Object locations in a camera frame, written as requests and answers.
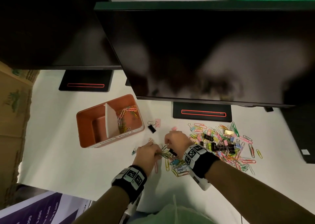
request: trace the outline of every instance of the hand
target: hand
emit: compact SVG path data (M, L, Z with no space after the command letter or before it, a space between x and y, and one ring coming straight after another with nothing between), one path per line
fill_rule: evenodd
M170 131L165 135L167 148L173 149L180 158L183 158L185 151L194 143L181 131Z
M156 155L160 153L162 153L162 150L157 144L148 142L146 145L138 147L136 157L132 165L137 165L142 168L148 177L155 162L162 158L160 155Z

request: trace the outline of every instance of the computer monitor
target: computer monitor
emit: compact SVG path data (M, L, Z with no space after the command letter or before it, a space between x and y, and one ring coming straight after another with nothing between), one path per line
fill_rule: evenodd
M0 0L0 61L14 69L121 69L93 8L110 0Z
M138 99L289 107L307 98L297 87L314 72L315 2L100 2L94 10Z

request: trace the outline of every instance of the orange container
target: orange container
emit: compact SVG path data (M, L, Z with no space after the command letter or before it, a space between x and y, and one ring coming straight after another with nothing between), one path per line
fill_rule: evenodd
M106 121L105 121L105 104L108 104L119 116L124 108L135 105L138 109L135 114L126 112L123 116L124 126L131 128L128 132L123 133L120 129L119 134L107 137L106 134ZM131 94L112 99L108 102L101 103L86 110L77 113L77 125L79 132L80 146L82 148L100 148L112 142L116 142L122 138L126 138L133 134L139 133L144 130L144 123L137 106L137 103ZM107 125L117 125L116 120Z

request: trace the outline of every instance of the wristband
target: wristband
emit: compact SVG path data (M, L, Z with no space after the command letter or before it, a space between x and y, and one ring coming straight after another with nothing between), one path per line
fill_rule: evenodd
M211 165L220 159L203 146L194 144L185 151L183 160L197 177L204 178Z
M112 186L119 186L126 191L130 202L136 201L144 189L147 181L145 172L136 165L131 165L122 170L113 180Z

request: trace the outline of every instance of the white desk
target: white desk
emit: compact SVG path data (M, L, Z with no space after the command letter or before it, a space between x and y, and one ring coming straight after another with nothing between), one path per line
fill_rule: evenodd
M173 119L171 102L137 100L145 123L161 119L157 132L152 134L146 128L102 148L81 148L76 113L134 93L125 86L122 70L114 72L108 93L59 91L63 74L64 71L41 71L36 80L19 183L97 200L110 188L114 176L131 165L134 147L145 144L149 137L162 144L164 135L174 126L188 135L187 124L195 123ZM315 213L315 165L303 161L280 111L266 113L261 107L232 106L232 115L239 133L251 137L255 150L263 155L263 159L255 158L257 163L252 165L255 178ZM202 123L212 127L221 124ZM242 156L246 154L250 156L249 149L244 148ZM201 211L217 223L240 223L238 212L214 187L204 192L189 175L177 178L167 172L164 159L159 165L159 173L153 171L148 179L138 210L158 211L172 202L175 194L177 204Z

